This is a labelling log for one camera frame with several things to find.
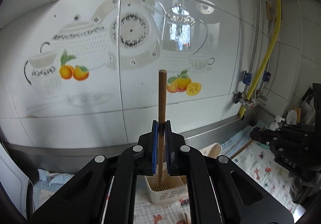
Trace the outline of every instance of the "patterned cloth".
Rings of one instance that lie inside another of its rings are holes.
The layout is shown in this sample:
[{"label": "patterned cloth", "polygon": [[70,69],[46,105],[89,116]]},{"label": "patterned cloth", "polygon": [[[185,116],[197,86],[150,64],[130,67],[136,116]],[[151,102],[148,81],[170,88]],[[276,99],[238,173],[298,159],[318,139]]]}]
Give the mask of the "patterned cloth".
[{"label": "patterned cloth", "polygon": [[292,179],[288,177],[288,170],[274,161],[274,154],[269,149],[254,141],[233,162],[290,212],[295,212],[298,205],[292,202],[289,194]]},{"label": "patterned cloth", "polygon": [[188,197],[163,205],[150,203],[144,177],[137,179],[134,224],[187,224],[184,213],[191,221]]},{"label": "patterned cloth", "polygon": [[[257,127],[263,126],[260,121]],[[228,157],[236,153],[248,140],[254,127],[248,126],[222,144],[221,155]],[[268,146],[252,142],[245,150],[237,155],[233,161],[249,176],[257,181],[267,192],[294,213],[297,205],[292,202],[289,194],[291,179],[288,171],[274,162],[274,155]],[[51,184],[49,180],[38,182],[34,186],[35,209],[42,205],[61,186]],[[143,176],[138,176],[135,196],[134,223],[135,224],[190,224],[185,220],[185,215],[190,222],[188,197],[168,204],[152,205],[147,191],[146,181]]]}]

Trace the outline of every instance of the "yellow gas hose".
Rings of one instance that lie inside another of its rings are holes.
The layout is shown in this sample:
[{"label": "yellow gas hose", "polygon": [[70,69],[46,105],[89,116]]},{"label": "yellow gas hose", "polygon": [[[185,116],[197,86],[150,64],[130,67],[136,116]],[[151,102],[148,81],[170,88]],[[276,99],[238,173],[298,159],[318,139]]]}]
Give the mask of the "yellow gas hose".
[{"label": "yellow gas hose", "polygon": [[[269,43],[269,46],[266,50],[265,56],[263,58],[263,61],[260,64],[260,67],[258,69],[258,71],[256,72],[252,83],[250,85],[250,88],[248,90],[248,95],[247,95],[247,99],[250,100],[254,90],[256,89],[256,85],[258,83],[258,81],[261,78],[262,73],[264,72],[265,66],[271,56],[272,50],[275,46],[276,40],[278,38],[279,32],[280,32],[280,27],[281,27],[281,0],[276,0],[276,26],[274,28],[273,31],[273,36],[271,38],[271,42]],[[245,107],[241,106],[240,112],[239,112],[239,116],[242,118],[245,112]]]}]

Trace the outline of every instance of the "pipe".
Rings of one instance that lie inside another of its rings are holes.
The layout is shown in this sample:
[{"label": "pipe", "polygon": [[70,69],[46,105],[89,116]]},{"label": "pipe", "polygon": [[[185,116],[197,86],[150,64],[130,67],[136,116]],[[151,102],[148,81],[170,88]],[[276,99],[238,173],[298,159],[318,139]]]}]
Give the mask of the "pipe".
[{"label": "pipe", "polygon": [[[269,46],[266,50],[266,53],[264,55],[264,58],[263,58],[263,61],[262,63],[260,64],[260,67],[258,69],[258,71],[256,72],[253,80],[252,80],[252,83],[251,83],[251,86],[248,90],[248,94],[247,94],[247,99],[250,100],[254,90],[256,89],[256,85],[258,83],[258,81],[260,80],[260,77],[262,75],[262,73],[264,72],[264,68],[271,56],[271,53],[274,49],[274,46],[275,46],[275,43],[276,43],[276,40],[278,38],[278,35],[279,35],[279,32],[280,32],[280,27],[281,27],[281,0],[276,0],[276,26],[274,28],[274,31],[273,31],[273,36],[272,36],[272,39],[271,39],[271,42],[269,43]],[[244,112],[245,112],[245,107],[244,106],[241,106],[241,109],[240,109],[240,112],[239,112],[239,116],[242,118],[243,115],[244,115]]]},{"label": "pipe", "polygon": [[[256,0],[256,24],[255,24],[255,32],[254,32],[254,44],[253,44],[253,50],[252,50],[252,57],[250,62],[250,67],[248,69],[249,74],[253,74],[254,72],[254,65],[256,61],[256,55],[257,55],[257,48],[259,45],[260,40],[260,30],[261,30],[261,0]],[[248,94],[248,85],[245,85],[244,87],[244,94]]]},{"label": "pipe", "polygon": [[[269,72],[269,68],[270,68],[270,61],[271,61],[271,58],[269,58],[269,60],[267,61],[267,64],[265,66],[265,71],[268,73]],[[261,85],[260,85],[260,88],[259,88],[259,91],[260,92],[263,92],[263,88],[264,88],[264,85],[265,85],[266,81],[261,81]]]},{"label": "pipe", "polygon": [[[274,22],[275,22],[275,18],[276,18],[276,12],[273,16],[273,19],[269,21],[269,43],[271,42],[271,38],[272,38],[272,31],[273,31],[273,26],[274,26]],[[269,72],[269,68],[270,68],[270,61],[271,61],[271,58],[269,58],[266,66],[265,66],[265,71],[266,72]],[[261,81],[261,85],[260,85],[260,88],[258,89],[260,93],[262,93],[263,91],[263,88],[265,86],[265,81]]]}]

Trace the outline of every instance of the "orange fruit illustration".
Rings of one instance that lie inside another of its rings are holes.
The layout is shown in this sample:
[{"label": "orange fruit illustration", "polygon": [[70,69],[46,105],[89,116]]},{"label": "orange fruit illustration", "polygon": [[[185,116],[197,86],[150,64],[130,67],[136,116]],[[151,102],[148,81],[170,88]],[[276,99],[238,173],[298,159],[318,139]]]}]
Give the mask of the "orange fruit illustration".
[{"label": "orange fruit illustration", "polygon": [[177,91],[186,91],[187,87],[189,86],[189,84],[192,82],[192,80],[190,78],[179,78],[177,79]]},{"label": "orange fruit illustration", "polygon": [[61,78],[68,80],[73,77],[73,67],[71,65],[63,65],[60,67],[59,73]]},{"label": "orange fruit illustration", "polygon": [[201,84],[200,83],[190,83],[186,88],[186,94],[188,96],[197,95],[201,91]]},{"label": "orange fruit illustration", "polygon": [[171,84],[167,85],[167,91],[171,93],[177,92],[177,82],[179,81],[179,78],[175,79]]},{"label": "orange fruit illustration", "polygon": [[75,66],[73,70],[73,77],[77,81],[83,81],[86,80],[89,76],[89,71],[86,67],[84,66]]}]

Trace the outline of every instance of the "white bottle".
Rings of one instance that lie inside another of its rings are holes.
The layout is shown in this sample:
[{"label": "white bottle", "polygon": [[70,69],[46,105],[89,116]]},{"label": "white bottle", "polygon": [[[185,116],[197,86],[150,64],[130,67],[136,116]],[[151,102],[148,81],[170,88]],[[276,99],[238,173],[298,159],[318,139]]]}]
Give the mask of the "white bottle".
[{"label": "white bottle", "polygon": [[275,122],[272,122],[271,125],[270,125],[270,130],[271,131],[275,131],[277,128],[279,128],[279,122],[282,122],[282,121],[285,121],[284,118],[282,118],[280,115],[277,115],[275,117]]}]

